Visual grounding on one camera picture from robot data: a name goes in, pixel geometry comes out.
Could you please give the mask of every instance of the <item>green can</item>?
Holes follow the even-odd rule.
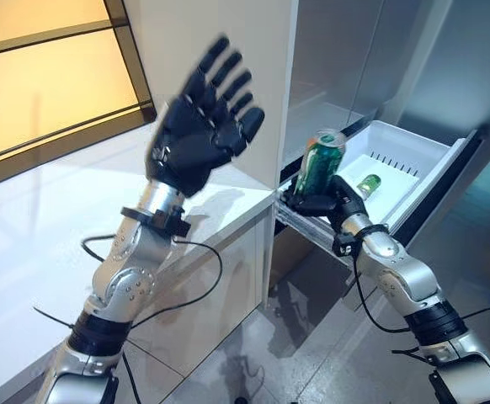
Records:
[[[381,178],[376,174],[370,174],[357,185],[357,189],[361,192],[361,198],[363,198],[363,200],[367,200],[372,193],[380,187],[380,185]]]
[[[297,177],[296,195],[324,195],[346,151],[346,136],[321,129],[307,143]]]

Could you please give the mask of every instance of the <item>drawer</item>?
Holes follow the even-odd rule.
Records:
[[[401,242],[406,244],[445,196],[469,160],[472,153],[468,151],[474,152],[477,145],[475,131],[447,146],[375,120],[349,136],[338,174],[354,188],[369,174],[380,176],[381,186],[365,201],[365,207],[371,220],[386,224],[395,237],[403,231]],[[289,187],[287,178],[278,189],[277,220],[331,253],[333,229],[328,219],[303,217],[288,208],[280,195]]]

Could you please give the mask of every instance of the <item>refrigerator drawer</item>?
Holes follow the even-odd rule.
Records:
[[[365,206],[373,222],[387,224],[390,233],[395,234],[473,136],[474,133],[447,146],[375,120],[348,139],[338,174],[353,187],[369,174],[381,178],[380,187]],[[277,220],[331,252],[333,230],[328,219],[303,217],[280,201],[280,194],[289,186],[288,179],[279,187]]]

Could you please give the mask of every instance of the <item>silver robotic arm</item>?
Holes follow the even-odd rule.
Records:
[[[136,207],[138,214],[169,217],[184,196],[152,180]],[[170,251],[170,235],[124,217],[109,256],[93,276],[72,334],[58,348],[36,403],[112,403],[118,380],[112,375],[133,321],[157,295],[157,269]]]
[[[209,48],[159,118],[146,154],[148,184],[136,208],[122,209],[109,256],[93,276],[93,293],[58,348],[36,403],[114,403],[118,379],[113,371],[123,344],[133,321],[161,291],[158,269],[172,236],[185,237],[190,228],[181,219],[184,199],[204,187],[213,168],[239,156],[264,121],[263,110],[248,107],[251,93],[236,97],[251,79],[248,70],[224,92],[219,89],[241,61],[239,52],[210,74],[228,46],[222,36]]]
[[[383,225],[370,221],[362,199],[336,176],[329,196],[286,203],[303,215],[326,215],[335,230],[333,251],[352,255],[406,320],[426,360],[440,404],[490,403],[490,355],[442,295],[432,270],[407,254]]]
[[[373,226],[357,213],[342,223],[356,236]],[[440,403],[490,402],[490,355],[441,293],[432,270],[384,231],[362,238],[357,268],[372,278],[403,316],[426,360]]]

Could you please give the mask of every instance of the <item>black cable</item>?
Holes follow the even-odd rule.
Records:
[[[463,316],[462,317],[462,320],[465,320],[467,318],[476,316],[477,314],[481,314],[481,313],[484,313],[485,311],[489,311],[489,310],[490,310],[490,307],[487,307],[486,309],[481,309],[481,310],[474,311],[474,312],[472,312],[470,314],[466,314],[465,316]]]
[[[103,235],[103,236],[87,237],[87,238],[83,239],[80,244],[86,253],[90,254],[90,256],[94,257],[95,259],[103,262],[104,259],[102,257],[100,257],[98,254],[96,254],[95,252],[93,252],[93,250],[90,247],[88,247],[87,243],[88,242],[95,242],[95,241],[99,241],[99,240],[109,240],[110,238],[114,238],[114,237],[115,237],[115,234],[107,234],[107,235]],[[150,316],[146,317],[145,319],[140,320],[137,324],[133,324],[133,326],[131,327],[131,330],[133,328],[136,328],[136,327],[140,326],[141,324],[144,324],[145,322],[151,320],[153,317],[159,316],[160,314],[163,314],[166,311],[180,309],[182,307],[192,305],[193,303],[196,303],[197,301],[204,299],[207,295],[209,295],[213,291],[213,289],[219,284],[219,281],[221,280],[223,265],[222,265],[221,255],[219,254],[219,252],[217,250],[215,250],[213,247],[210,247],[210,246],[203,244],[201,242],[187,242],[187,241],[179,241],[176,239],[174,239],[173,241],[176,244],[192,244],[195,246],[200,246],[200,247],[204,247],[204,248],[211,250],[216,255],[217,260],[219,261],[219,274],[217,275],[217,279],[213,283],[213,285],[203,295],[200,295],[199,297],[197,297],[193,300],[186,301],[186,302],[181,303],[179,305],[165,307],[164,309],[158,310],[158,311],[154,312],[153,314],[151,314]]]
[[[222,277],[222,258],[221,258],[221,255],[219,254],[219,252],[217,250],[215,250],[213,247],[202,244],[201,242],[186,242],[186,241],[178,241],[178,240],[173,240],[173,241],[176,244],[193,244],[195,246],[200,246],[200,247],[207,248],[208,250],[211,250],[216,255],[217,259],[219,260],[219,274],[217,275],[217,279],[213,283],[213,285],[203,295],[200,295],[199,297],[197,297],[193,300],[186,301],[185,303],[181,303],[181,304],[176,305],[176,306],[170,306],[170,307],[166,307],[164,309],[158,310],[155,313],[151,314],[150,316],[146,317],[145,319],[140,320],[137,324],[133,324],[133,326],[131,327],[131,330],[133,328],[140,326],[141,324],[144,324],[148,320],[151,320],[153,317],[158,316],[158,315],[160,315],[166,311],[180,309],[182,307],[192,305],[193,303],[196,303],[197,301],[204,299],[207,295],[209,295],[213,291],[213,289],[219,284],[219,281],[221,280],[221,277]]]
[[[136,389],[135,378],[133,377],[133,372],[130,369],[129,361],[125,356],[125,351],[121,353],[121,357],[124,360],[125,369],[127,370],[127,374],[129,375],[130,386],[133,388],[133,394],[135,395],[136,404],[142,404],[141,398],[138,396],[138,390]]]
[[[470,317],[476,316],[477,314],[484,313],[485,311],[490,311],[490,307],[487,307],[485,309],[474,311],[474,312],[472,312],[470,314],[466,314],[465,316],[462,317],[462,319],[466,319],[466,318],[470,318]],[[414,355],[414,353],[416,353],[417,351],[419,351],[419,347],[414,347],[414,348],[411,348],[411,349],[393,349],[391,351],[391,353],[392,354],[406,355],[406,356],[409,356],[410,358],[414,358],[414,359],[420,360],[421,362],[424,362],[424,363],[427,364],[428,362],[427,362],[427,360],[425,358],[422,358],[420,356]]]
[[[360,277],[357,273],[357,257],[355,257],[354,254],[352,254],[352,257],[354,259],[354,276],[355,276],[355,283],[357,284],[357,291],[360,294],[360,299],[361,299],[361,304],[363,305],[363,308],[365,309],[366,315],[369,317],[369,319],[372,321],[372,323],[380,328],[384,332],[390,332],[393,334],[397,334],[400,332],[408,332],[410,331],[409,328],[385,328],[382,325],[378,324],[378,322],[374,319],[374,317],[370,314],[369,308],[367,307],[365,303],[365,296],[363,295],[363,290],[361,289],[361,283],[360,283]]]
[[[72,324],[69,324],[67,322],[63,322],[62,320],[60,320],[59,318],[56,318],[54,316],[51,316],[50,314],[48,313],[45,313],[44,311],[42,311],[41,309],[38,309],[37,307],[35,306],[32,306],[32,308],[37,311],[38,313],[40,313],[41,315],[45,316],[46,318],[50,318],[52,321],[54,322],[59,322],[60,324],[62,324],[62,326],[66,326],[67,328],[70,328],[70,329],[73,329],[73,325]]]
[[[98,254],[93,252],[93,250],[88,247],[89,242],[98,242],[101,240],[109,240],[114,238],[116,235],[115,234],[104,234],[102,236],[93,236],[93,237],[86,237],[80,241],[80,247],[83,248],[83,250],[88,253],[91,257],[97,259],[100,262],[104,261],[103,257],[100,257]]]

